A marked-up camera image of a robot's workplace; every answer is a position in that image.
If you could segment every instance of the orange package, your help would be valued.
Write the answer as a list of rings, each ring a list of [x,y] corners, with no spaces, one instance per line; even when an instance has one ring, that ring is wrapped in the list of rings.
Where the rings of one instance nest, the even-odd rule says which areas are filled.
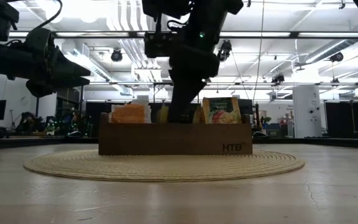
[[[112,112],[112,123],[145,123],[144,105],[124,105]]]

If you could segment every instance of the round mat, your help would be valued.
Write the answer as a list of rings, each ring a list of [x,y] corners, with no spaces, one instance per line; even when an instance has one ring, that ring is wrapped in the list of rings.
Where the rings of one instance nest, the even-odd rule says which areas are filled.
[[[257,150],[253,155],[99,156],[95,149],[39,156],[24,167],[41,174],[79,179],[191,182],[281,174],[304,164],[288,154]]]

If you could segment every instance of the wooden floor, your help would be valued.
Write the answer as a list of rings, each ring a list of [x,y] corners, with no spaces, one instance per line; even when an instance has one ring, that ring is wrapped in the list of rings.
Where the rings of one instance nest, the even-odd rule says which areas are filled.
[[[1,223],[357,223],[358,149],[256,145],[306,160],[287,174],[200,183],[101,182],[49,177],[26,159],[97,145],[0,149]]]

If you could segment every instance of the brown cardboard box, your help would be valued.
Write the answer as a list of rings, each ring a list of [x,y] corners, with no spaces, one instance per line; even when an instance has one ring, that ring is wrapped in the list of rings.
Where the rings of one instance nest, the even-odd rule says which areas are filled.
[[[99,155],[252,154],[249,124],[117,124],[101,116]]]

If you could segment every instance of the jute rug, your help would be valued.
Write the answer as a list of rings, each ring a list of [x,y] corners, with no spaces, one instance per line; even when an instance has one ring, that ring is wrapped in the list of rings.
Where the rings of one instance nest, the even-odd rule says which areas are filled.
[[[79,179],[195,182],[275,175],[300,169],[304,164],[288,154],[257,150],[243,156],[99,156],[98,150],[79,150],[39,156],[24,167]]]

